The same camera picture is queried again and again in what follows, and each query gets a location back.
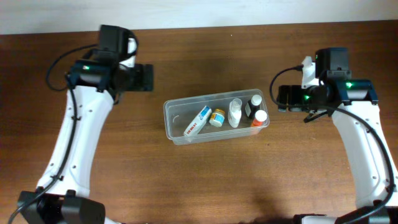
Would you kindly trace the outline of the orange glue stick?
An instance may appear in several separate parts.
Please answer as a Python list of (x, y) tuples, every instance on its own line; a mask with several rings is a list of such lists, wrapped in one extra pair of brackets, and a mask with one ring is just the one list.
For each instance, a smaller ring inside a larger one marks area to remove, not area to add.
[(268, 115), (264, 110), (258, 110), (254, 114), (253, 121), (251, 123), (251, 127), (262, 126), (264, 122), (267, 120)]

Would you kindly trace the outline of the dark bottle with white cap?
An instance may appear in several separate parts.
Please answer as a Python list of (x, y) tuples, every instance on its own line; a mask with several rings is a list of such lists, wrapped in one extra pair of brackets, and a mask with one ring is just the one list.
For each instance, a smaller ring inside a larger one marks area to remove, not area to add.
[(261, 103), (262, 97), (260, 95), (253, 95), (252, 98), (247, 102), (245, 106), (245, 113), (249, 119), (253, 119), (255, 113), (259, 110)]

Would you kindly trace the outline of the white plastic bottle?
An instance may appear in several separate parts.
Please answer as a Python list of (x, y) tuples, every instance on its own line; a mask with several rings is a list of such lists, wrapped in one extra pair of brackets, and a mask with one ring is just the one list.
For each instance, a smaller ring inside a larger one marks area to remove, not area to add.
[(242, 101), (239, 98), (233, 99), (229, 104), (228, 122), (232, 128), (237, 128), (241, 120)]

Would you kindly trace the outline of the white Panadol medicine box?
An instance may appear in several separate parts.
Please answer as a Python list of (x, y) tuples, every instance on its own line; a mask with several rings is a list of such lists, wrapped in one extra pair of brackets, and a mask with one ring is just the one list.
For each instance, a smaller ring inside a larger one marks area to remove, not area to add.
[(203, 109), (194, 117), (192, 122), (187, 126), (183, 135), (194, 136), (198, 134), (207, 123), (211, 113), (211, 108), (209, 106), (204, 106)]

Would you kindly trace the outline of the small gold-lidded balm jar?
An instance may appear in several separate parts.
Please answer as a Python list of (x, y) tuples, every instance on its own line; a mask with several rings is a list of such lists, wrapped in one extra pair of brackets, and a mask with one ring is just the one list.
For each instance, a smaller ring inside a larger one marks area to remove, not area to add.
[(224, 123), (225, 112), (221, 109), (215, 109), (210, 116), (209, 123), (217, 128), (222, 127)]

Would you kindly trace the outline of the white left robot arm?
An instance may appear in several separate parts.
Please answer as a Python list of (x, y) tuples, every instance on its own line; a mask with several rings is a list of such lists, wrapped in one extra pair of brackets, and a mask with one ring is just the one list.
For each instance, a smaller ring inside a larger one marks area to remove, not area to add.
[(33, 192), (21, 192), (16, 213), (27, 223), (112, 223), (90, 199), (90, 177), (101, 130), (117, 95), (151, 91), (154, 67), (78, 60), (66, 75), (67, 106), (49, 164)]

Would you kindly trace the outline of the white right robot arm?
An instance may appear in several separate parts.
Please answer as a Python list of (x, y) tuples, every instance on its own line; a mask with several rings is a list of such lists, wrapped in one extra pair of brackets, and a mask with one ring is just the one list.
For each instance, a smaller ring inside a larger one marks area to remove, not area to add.
[(340, 217), (300, 214), (294, 223), (397, 223), (397, 168), (380, 121), (370, 80), (329, 78), (316, 84), (281, 85), (280, 110), (308, 112), (308, 122), (328, 115), (343, 141), (356, 188), (356, 209)]

